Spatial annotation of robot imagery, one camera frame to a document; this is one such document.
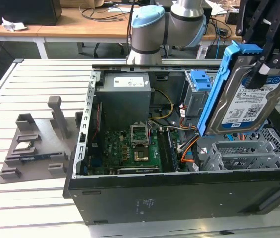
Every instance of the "desk leg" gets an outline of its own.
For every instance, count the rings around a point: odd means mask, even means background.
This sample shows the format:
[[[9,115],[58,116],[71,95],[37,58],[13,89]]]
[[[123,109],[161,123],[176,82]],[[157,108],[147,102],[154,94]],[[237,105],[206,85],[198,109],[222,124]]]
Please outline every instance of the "desk leg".
[[[80,53],[80,54],[84,53],[82,50],[82,48],[83,48],[82,44],[83,43],[81,43],[81,42],[77,42],[78,53]]]
[[[39,49],[39,53],[42,59],[48,59],[46,48],[45,48],[45,40],[43,37],[38,37],[34,39],[34,42],[37,45],[37,48]]]
[[[173,46],[167,46],[168,56],[172,54]]]
[[[197,53],[197,59],[204,59],[206,57],[207,54],[207,50],[208,50],[209,44],[208,43],[200,43],[199,49],[198,49],[198,53]]]

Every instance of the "wooden desk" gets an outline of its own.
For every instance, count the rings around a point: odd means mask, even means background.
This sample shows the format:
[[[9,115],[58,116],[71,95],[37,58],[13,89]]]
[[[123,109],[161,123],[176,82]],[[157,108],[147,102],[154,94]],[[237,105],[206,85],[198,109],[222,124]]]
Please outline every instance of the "wooden desk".
[[[90,16],[91,10],[85,12]],[[95,13],[92,17],[103,18],[117,15],[119,13]],[[96,37],[96,38],[125,38],[128,26],[129,14],[119,16],[122,21],[116,22],[98,22],[84,18],[77,8],[63,8],[62,15],[56,26],[42,26],[38,36],[43,37]]]
[[[117,15],[113,12],[103,12],[104,9],[97,9],[93,17],[101,18],[110,15]],[[45,42],[77,42],[78,51],[82,53],[81,42],[99,42],[99,43],[124,43],[126,42],[126,29],[128,25],[129,15],[119,16],[121,21],[117,22],[96,22],[84,18],[77,8],[63,8],[62,15],[56,26],[28,25],[28,29],[23,31],[10,32],[0,26],[0,41],[30,41],[37,44],[41,58],[48,58]],[[224,17],[217,17],[218,20],[224,22]],[[232,36],[226,44],[231,40],[240,41],[241,38],[235,35],[235,26],[230,26],[233,30]],[[205,49],[215,39],[215,29],[212,25],[207,28],[207,33],[203,37],[200,45],[200,54],[198,57],[203,58]]]

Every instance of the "hard drive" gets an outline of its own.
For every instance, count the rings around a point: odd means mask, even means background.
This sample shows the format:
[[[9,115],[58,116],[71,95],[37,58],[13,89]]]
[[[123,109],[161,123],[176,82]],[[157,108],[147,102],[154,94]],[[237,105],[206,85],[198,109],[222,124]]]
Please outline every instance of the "hard drive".
[[[201,135],[256,131],[269,116],[280,99],[280,69],[270,70],[259,89],[244,86],[260,52],[254,44],[233,42],[226,48],[198,122]]]

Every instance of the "yellow wire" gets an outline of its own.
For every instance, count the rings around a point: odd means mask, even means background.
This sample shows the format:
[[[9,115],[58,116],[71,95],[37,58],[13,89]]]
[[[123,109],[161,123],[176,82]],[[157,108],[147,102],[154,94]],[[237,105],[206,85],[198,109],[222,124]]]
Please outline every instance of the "yellow wire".
[[[152,117],[152,118],[149,118],[149,119],[155,120],[155,119],[167,118],[167,117],[169,117],[169,116],[173,113],[174,104],[173,104],[173,102],[171,101],[171,99],[168,97],[168,95],[166,95],[165,93],[163,93],[161,90],[155,89],[155,91],[160,92],[161,94],[163,94],[163,96],[165,96],[165,97],[169,100],[169,103],[170,103],[171,108],[170,108],[170,112],[169,112],[168,114],[166,114],[166,115],[164,115],[164,116],[159,116],[159,117]]]

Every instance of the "barcode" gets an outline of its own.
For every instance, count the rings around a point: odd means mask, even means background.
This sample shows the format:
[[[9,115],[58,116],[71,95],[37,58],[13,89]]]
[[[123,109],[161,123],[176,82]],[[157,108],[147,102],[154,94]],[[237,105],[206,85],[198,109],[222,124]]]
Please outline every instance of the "barcode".
[[[253,104],[245,113],[243,118],[253,118],[257,115],[263,104]]]

